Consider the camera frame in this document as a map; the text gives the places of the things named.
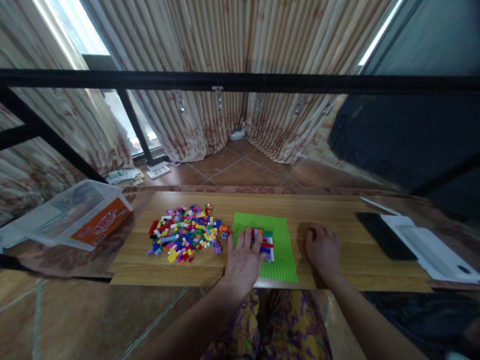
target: yellow lego brick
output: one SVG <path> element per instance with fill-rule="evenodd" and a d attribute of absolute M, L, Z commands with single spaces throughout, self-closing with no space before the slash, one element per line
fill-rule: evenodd
<path fill-rule="evenodd" d="M 176 259 L 177 259 L 177 253 L 176 252 L 172 252 L 171 255 L 168 256 L 168 261 L 170 263 L 173 263 Z"/>

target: tile floor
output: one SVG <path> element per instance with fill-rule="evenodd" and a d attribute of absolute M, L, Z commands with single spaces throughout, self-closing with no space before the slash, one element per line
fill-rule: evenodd
<path fill-rule="evenodd" d="M 144 180 L 146 185 L 381 188 L 305 158 L 293 165 L 275 163 L 245 140 Z M 315 294 L 334 357 L 364 359 L 330 292 Z M 200 288 L 113 286 L 1 270 L 0 359 L 141 359 L 152 339 L 204 295 Z"/>

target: green baseplate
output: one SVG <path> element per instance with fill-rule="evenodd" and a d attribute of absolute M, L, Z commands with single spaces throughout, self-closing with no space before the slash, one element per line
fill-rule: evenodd
<path fill-rule="evenodd" d="M 295 266 L 292 242 L 290 241 L 287 219 L 284 217 L 263 216 L 236 212 L 233 221 L 233 243 L 237 246 L 239 233 L 247 226 L 253 229 L 273 232 L 274 262 L 265 261 L 260 270 L 260 277 L 287 283 L 299 283 Z"/>

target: curtain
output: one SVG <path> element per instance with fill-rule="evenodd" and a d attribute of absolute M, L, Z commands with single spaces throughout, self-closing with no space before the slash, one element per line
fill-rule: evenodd
<path fill-rule="evenodd" d="M 82 0 L 122 70 L 357 74 L 391 0 Z M 222 149 L 233 128 L 272 160 L 291 164 L 305 150 L 324 94 L 136 91 L 165 152 L 183 162 Z"/>
<path fill-rule="evenodd" d="M 0 1 L 0 67 L 88 69 L 44 0 Z M 14 92 L 101 175 L 132 167 L 129 147 L 100 90 Z M 22 125 L 0 105 L 0 131 Z M 0 152 L 0 225 L 84 179 L 41 139 Z"/>

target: plastic storage box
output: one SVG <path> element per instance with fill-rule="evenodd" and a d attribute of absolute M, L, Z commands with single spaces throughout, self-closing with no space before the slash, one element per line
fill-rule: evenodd
<path fill-rule="evenodd" d="M 92 251 L 133 211 L 122 189 L 83 180 L 1 229 L 48 247 L 68 245 Z"/>

